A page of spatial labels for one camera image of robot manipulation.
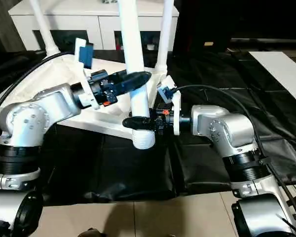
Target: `black plastic sheet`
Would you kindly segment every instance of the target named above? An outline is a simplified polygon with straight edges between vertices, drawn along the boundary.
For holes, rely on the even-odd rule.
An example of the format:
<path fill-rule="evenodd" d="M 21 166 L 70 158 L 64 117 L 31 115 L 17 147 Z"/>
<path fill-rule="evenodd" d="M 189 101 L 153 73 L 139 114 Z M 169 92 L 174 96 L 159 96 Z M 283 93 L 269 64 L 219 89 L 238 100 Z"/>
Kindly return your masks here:
<path fill-rule="evenodd" d="M 0 92 L 42 55 L 33 52 L 0 63 Z M 116 51 L 95 51 L 97 58 L 123 61 Z M 144 53 L 152 67 L 156 52 Z M 296 184 L 296 100 L 249 54 L 204 53 L 197 58 L 169 55 L 168 70 L 178 86 L 207 84 L 227 90 L 249 110 L 267 154 L 287 183 Z M 183 108 L 212 104 L 242 113 L 224 95 L 182 90 Z M 222 158 L 211 142 L 183 131 L 157 136 L 140 151 L 127 139 L 54 125 L 39 158 L 39 186 L 47 205 L 124 200 L 169 199 L 180 195 L 230 190 Z"/>

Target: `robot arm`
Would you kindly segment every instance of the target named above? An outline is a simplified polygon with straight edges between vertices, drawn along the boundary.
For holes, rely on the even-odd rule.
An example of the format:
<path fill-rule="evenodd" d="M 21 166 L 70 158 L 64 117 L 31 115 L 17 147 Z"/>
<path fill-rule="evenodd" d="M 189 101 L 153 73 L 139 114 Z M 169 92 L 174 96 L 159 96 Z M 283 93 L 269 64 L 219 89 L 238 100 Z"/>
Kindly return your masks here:
<path fill-rule="evenodd" d="M 62 84 L 2 110 L 0 236 L 28 236 L 37 228 L 43 206 L 41 194 L 34 191 L 40 173 L 37 157 L 48 129 L 56 122 L 79 115 L 92 104 L 96 109 L 116 103 L 118 95 L 143 86 L 150 77 L 148 72 L 108 75 L 102 70 L 93 73 L 86 80 L 87 85 Z"/>
<path fill-rule="evenodd" d="M 223 159 L 234 196 L 240 198 L 232 205 L 239 236 L 257 237 L 266 232 L 296 234 L 291 228 L 296 226 L 296 221 L 275 177 L 267 169 L 267 159 L 260 159 L 251 121 L 214 105 L 194 105 L 186 116 L 178 105 L 181 94 L 169 93 L 175 85 L 169 76 L 166 81 L 159 85 L 158 92 L 165 103 L 173 103 L 172 108 L 152 110 L 151 118 L 127 118 L 124 126 L 150 128 L 159 133 L 170 126 L 179 135 L 177 128 L 184 125 L 190 127 L 192 135 L 209 138 Z"/>

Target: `tile floor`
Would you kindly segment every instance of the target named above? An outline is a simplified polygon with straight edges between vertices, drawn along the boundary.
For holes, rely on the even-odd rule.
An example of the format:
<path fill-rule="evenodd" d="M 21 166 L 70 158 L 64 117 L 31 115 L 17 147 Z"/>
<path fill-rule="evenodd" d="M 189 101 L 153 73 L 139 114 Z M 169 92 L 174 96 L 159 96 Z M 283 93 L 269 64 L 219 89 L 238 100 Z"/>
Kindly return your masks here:
<path fill-rule="evenodd" d="M 293 196 L 296 189 L 289 187 Z M 237 237 L 231 192 L 168 201 L 45 207 L 33 237 L 77 237 L 93 227 L 108 237 Z"/>

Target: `black cable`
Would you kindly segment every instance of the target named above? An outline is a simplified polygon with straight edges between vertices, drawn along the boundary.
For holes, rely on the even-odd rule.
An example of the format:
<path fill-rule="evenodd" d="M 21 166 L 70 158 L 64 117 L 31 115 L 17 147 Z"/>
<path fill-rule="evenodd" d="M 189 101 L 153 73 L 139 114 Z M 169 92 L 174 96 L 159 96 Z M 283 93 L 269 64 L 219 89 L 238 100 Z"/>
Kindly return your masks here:
<path fill-rule="evenodd" d="M 265 158 L 266 157 L 265 156 L 265 151 L 264 151 L 264 148 L 263 148 L 263 144 L 261 142 L 260 137 L 257 134 L 257 129 L 256 129 L 256 126 L 255 126 L 255 123 L 253 122 L 253 119 L 252 119 L 249 111 L 245 108 L 245 106 L 237 98 L 235 98 L 230 93 L 227 93 L 224 90 L 221 90 L 221 89 L 219 89 L 217 87 L 210 86 L 210 85 L 201 85 L 201 84 L 184 85 L 184 86 L 181 86 L 181 87 L 177 87 L 177 88 L 171 89 L 171 91 L 173 93 L 175 93 L 178 90 L 182 90 L 182 89 L 186 89 L 186 88 L 191 88 L 191 87 L 200 87 L 200 88 L 205 88 L 205 89 L 211 89 L 211 90 L 214 90 L 214 91 L 218 91 L 218 92 L 226 95 L 230 99 L 232 99 L 243 110 L 243 112 L 246 114 L 246 116 L 248 117 L 248 119 L 251 121 L 252 126 L 253 126 L 253 129 L 254 129 L 255 139 L 256 139 L 257 145 L 259 147 L 261 156 L 262 156 L 262 158 Z M 277 182 L 282 186 L 284 192 L 286 193 L 287 197 L 291 201 L 292 206 L 294 207 L 294 210 L 296 212 L 296 202 L 295 202 L 292 194 L 290 193 L 290 191 L 286 187 L 285 183 L 283 182 L 283 180 L 281 179 L 281 177 L 279 176 L 279 174 L 276 172 L 276 170 L 274 169 L 274 167 L 272 166 L 272 164 L 268 163 L 266 166 L 268 167 L 268 169 L 270 170 L 270 172 L 274 175 L 274 177 L 276 178 Z"/>
<path fill-rule="evenodd" d="M 38 64 L 36 64 L 34 67 L 32 67 L 31 69 L 29 69 L 26 73 L 24 73 L 17 81 L 15 81 L 7 90 L 6 92 L 1 96 L 0 98 L 0 106 L 2 105 L 2 103 L 5 101 L 5 99 L 8 97 L 8 95 L 17 87 L 18 84 L 20 84 L 24 78 L 26 78 L 29 74 L 31 74 L 34 70 L 36 70 L 37 68 L 39 68 L 41 65 L 43 65 L 44 63 L 66 55 L 66 54 L 73 54 L 72 52 L 61 52 L 61 53 L 56 53 L 52 56 L 49 56 L 48 58 L 43 59 L 42 61 L 40 61 Z"/>

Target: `white pipe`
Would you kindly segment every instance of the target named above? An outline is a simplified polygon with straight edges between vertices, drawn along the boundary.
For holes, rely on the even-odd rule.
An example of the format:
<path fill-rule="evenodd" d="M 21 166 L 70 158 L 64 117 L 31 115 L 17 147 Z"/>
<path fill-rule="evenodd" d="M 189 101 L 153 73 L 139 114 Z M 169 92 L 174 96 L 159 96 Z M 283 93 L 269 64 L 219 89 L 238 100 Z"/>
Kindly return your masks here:
<path fill-rule="evenodd" d="M 157 72 L 167 72 L 167 57 L 169 50 L 173 5 L 174 0 L 164 0 L 158 59 L 155 66 Z"/>
<path fill-rule="evenodd" d="M 135 0 L 118 0 L 124 57 L 127 73 L 144 70 L 142 42 L 140 38 Z M 146 85 L 130 92 L 133 116 L 150 117 Z M 155 143 L 154 132 L 133 130 L 133 144 L 138 149 L 148 149 Z"/>
<path fill-rule="evenodd" d="M 37 20 L 37 23 L 39 25 L 41 36 L 46 46 L 45 50 L 46 50 L 47 56 L 51 56 L 56 53 L 59 53 L 59 49 L 56 46 L 53 37 L 51 36 L 50 29 L 47 24 L 47 19 L 45 18 L 45 16 L 41 11 L 38 0 L 30 0 L 30 3 L 33 8 L 33 12 Z"/>

